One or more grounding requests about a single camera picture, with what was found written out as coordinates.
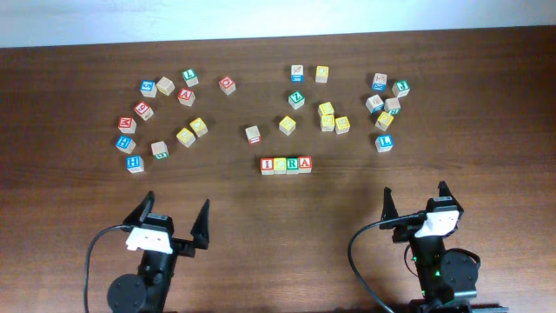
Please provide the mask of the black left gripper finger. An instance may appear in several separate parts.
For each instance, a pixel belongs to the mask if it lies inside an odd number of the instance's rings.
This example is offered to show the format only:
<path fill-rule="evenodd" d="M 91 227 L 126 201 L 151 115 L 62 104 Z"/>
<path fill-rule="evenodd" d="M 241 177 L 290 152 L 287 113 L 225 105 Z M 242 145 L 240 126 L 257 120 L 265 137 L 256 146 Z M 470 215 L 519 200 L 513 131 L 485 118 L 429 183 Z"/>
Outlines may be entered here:
<path fill-rule="evenodd" d="M 147 193 L 146 197 L 143 198 L 140 204 L 124 218 L 122 224 L 133 227 L 141 226 L 148 214 L 152 211 L 154 202 L 155 193 L 151 190 Z"/>
<path fill-rule="evenodd" d="M 209 247 L 209 207 L 210 200 L 207 199 L 190 231 L 195 247 L 201 250 L 206 250 Z"/>

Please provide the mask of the red I letter block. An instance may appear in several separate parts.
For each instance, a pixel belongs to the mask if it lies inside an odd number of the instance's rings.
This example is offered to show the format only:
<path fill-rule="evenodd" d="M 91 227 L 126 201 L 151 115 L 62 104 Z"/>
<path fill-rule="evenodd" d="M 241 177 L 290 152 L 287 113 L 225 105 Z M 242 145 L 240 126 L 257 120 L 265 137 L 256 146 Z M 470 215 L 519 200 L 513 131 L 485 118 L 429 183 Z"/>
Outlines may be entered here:
<path fill-rule="evenodd" d="M 260 169 L 263 175 L 273 175 L 275 173 L 274 159 L 272 157 L 264 157 L 260 161 Z"/>

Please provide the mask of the red A letter block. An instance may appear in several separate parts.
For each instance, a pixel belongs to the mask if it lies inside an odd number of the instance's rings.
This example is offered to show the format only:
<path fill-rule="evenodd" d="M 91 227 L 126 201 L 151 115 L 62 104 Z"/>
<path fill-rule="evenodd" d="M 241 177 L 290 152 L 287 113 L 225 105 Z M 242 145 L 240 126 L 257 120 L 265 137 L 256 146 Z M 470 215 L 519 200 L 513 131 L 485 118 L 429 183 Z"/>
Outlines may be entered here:
<path fill-rule="evenodd" d="M 313 162 L 311 156 L 299 156 L 298 161 L 300 174 L 307 174 L 312 172 Z"/>

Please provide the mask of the green R letter block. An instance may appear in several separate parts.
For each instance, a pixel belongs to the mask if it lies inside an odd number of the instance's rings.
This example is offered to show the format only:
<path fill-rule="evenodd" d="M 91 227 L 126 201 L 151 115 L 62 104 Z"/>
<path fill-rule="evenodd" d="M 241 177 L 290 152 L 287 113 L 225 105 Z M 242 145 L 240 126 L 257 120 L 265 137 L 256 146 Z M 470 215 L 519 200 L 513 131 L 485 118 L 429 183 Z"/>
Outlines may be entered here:
<path fill-rule="evenodd" d="M 286 158 L 286 173 L 288 175 L 294 175 L 299 173 L 299 158 L 298 157 L 287 157 Z"/>

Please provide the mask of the red side wooden block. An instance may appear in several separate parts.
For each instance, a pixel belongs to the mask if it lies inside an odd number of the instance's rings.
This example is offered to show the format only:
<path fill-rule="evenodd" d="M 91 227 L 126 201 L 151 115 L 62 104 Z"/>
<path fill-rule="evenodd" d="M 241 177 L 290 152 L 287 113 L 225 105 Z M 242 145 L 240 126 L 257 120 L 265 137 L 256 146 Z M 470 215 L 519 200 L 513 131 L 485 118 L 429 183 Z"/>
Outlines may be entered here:
<path fill-rule="evenodd" d="M 261 141 L 261 133 L 256 125 L 247 127 L 245 133 L 250 144 L 259 143 Z"/>

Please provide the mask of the red C letter block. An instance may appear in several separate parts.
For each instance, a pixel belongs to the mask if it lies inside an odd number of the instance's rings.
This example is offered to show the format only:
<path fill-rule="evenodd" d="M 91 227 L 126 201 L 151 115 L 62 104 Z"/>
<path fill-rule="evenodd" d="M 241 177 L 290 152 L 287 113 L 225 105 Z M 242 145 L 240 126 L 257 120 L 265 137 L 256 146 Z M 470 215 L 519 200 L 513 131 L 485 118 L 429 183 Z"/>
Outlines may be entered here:
<path fill-rule="evenodd" d="M 236 90 L 236 85 L 235 85 L 235 81 L 229 77 L 229 76 L 225 76 L 224 78 L 222 78 L 219 82 L 218 82 L 221 90 L 227 95 L 229 96 L 230 94 L 232 94 L 235 90 Z"/>

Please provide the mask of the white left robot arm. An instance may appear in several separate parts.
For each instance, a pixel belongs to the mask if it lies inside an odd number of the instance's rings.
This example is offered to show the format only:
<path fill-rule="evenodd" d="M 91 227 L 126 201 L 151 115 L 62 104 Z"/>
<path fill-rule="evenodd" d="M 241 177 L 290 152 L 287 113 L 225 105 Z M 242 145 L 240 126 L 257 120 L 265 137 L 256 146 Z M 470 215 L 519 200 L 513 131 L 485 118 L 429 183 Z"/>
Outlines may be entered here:
<path fill-rule="evenodd" d="M 122 226 L 129 234 L 128 250 L 141 250 L 142 258 L 135 274 L 123 274 L 109 286 L 107 303 L 116 313 L 162 312 L 180 257 L 193 258 L 198 250 L 209 247 L 209 208 L 207 199 L 192 226 L 192 238 L 174 236 L 170 216 L 153 212 L 155 193 L 150 191 L 124 218 Z"/>

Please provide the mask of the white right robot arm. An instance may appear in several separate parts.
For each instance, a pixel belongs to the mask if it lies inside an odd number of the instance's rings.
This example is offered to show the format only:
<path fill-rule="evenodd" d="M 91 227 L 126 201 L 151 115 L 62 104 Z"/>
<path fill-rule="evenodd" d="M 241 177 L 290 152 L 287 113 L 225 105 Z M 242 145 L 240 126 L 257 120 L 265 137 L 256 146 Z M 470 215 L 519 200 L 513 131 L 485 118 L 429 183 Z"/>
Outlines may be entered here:
<path fill-rule="evenodd" d="M 444 239 L 457 229 L 464 210 L 444 181 L 439 195 L 427 200 L 424 210 L 391 222 L 394 243 L 407 243 L 412 252 L 422 298 L 409 303 L 415 313 L 508 312 L 499 304 L 473 306 L 480 257 L 460 248 L 447 249 Z"/>

